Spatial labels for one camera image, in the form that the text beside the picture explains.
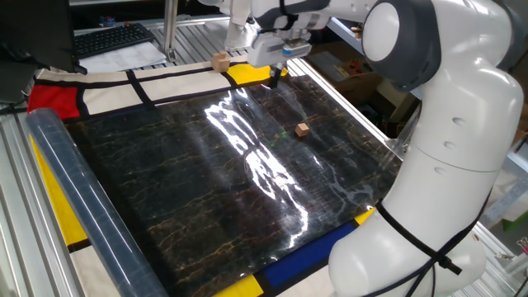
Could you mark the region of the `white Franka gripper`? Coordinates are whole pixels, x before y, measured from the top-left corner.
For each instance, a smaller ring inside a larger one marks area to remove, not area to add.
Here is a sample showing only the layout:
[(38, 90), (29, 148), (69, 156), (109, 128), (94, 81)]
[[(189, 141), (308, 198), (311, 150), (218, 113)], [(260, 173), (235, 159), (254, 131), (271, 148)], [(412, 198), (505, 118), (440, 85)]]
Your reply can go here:
[(284, 45), (285, 42), (279, 36), (267, 32), (257, 35), (248, 50), (247, 61), (254, 68), (277, 64), (276, 66), (271, 66), (271, 89), (276, 88), (281, 79), (282, 65), (278, 63), (283, 63), (289, 59), (283, 54)]

